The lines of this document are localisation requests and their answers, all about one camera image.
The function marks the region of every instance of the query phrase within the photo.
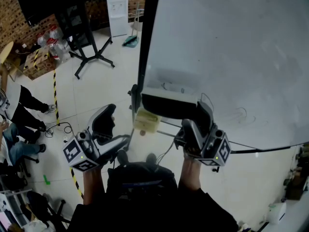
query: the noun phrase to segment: green tape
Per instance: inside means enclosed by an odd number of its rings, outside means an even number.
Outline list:
[[[50,185],[50,181],[47,180],[46,175],[43,175],[43,177],[44,177],[45,184]]]

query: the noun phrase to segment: white board surface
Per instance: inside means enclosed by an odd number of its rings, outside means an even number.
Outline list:
[[[145,81],[207,94],[230,141],[309,141],[309,0],[159,0]]]

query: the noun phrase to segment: brick wall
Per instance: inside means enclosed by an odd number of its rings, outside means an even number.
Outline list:
[[[144,8],[145,0],[129,0],[129,18],[134,17],[137,2]],[[86,9],[95,29],[102,28],[108,22],[106,0],[86,2]],[[30,27],[21,11],[18,0],[0,0],[0,51],[10,41],[26,44],[31,48],[37,41],[36,35],[49,28],[50,24],[58,24],[54,15]]]

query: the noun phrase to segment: sneaker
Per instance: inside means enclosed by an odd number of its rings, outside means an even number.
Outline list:
[[[56,111],[56,108],[56,105],[48,105],[48,110],[44,114],[53,113],[54,111]]]
[[[43,153],[46,150],[46,145],[40,145],[40,150],[39,152]]]
[[[34,145],[37,142],[37,140],[40,138],[40,135],[41,135],[41,132],[39,130],[36,130],[34,132],[33,139],[29,140],[29,144]]]

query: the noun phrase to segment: person sitting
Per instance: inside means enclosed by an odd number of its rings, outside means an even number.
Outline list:
[[[36,119],[25,108],[41,111],[44,114],[56,110],[55,105],[47,105],[32,96],[30,91],[20,84],[8,78],[8,71],[0,64],[1,89],[6,93],[9,107],[6,110],[0,108],[0,114],[17,125],[28,126],[40,131],[46,131],[43,121]]]
[[[28,140],[29,144],[19,141],[17,136]],[[34,132],[14,123],[9,125],[7,120],[3,120],[0,123],[0,173],[14,173],[14,166],[20,158],[44,152],[46,145],[35,144],[39,137],[39,131]]]
[[[76,206],[68,231],[108,229],[161,230],[164,228],[237,232],[231,214],[201,189],[201,163],[184,154],[177,186],[171,170],[156,164],[154,154],[146,162],[129,162],[118,151],[120,163],[108,169],[105,192],[101,168],[84,172],[84,204]]]

